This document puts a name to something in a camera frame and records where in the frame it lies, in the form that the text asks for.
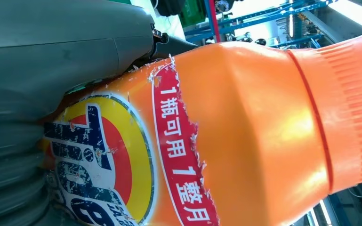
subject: ribbed bottle cap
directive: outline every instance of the ribbed bottle cap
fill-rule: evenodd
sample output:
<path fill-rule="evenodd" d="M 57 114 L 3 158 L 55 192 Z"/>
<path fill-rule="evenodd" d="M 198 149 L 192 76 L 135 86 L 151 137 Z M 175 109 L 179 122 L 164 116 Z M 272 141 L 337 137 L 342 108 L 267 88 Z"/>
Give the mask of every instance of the ribbed bottle cap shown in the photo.
<path fill-rule="evenodd" d="M 322 129 L 330 191 L 362 182 L 362 36 L 292 50 Z"/>

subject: detergent bottle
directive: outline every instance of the detergent bottle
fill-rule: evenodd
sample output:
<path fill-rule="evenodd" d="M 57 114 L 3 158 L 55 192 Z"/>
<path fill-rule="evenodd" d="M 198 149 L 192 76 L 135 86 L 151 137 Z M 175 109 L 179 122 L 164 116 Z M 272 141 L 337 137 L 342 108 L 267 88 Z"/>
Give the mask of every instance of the detergent bottle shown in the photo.
<path fill-rule="evenodd" d="M 288 226 L 362 182 L 362 37 L 208 45 L 68 95 L 52 204 L 86 225 Z"/>

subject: scratched label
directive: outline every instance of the scratched label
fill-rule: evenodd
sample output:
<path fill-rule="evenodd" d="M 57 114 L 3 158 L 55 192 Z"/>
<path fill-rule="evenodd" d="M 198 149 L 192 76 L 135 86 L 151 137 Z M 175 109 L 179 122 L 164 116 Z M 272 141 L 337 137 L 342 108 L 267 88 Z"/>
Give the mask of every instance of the scratched label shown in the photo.
<path fill-rule="evenodd" d="M 148 221 L 157 172 L 144 122 L 128 100 L 95 94 L 45 124 L 47 181 L 54 207 L 87 225 Z"/>

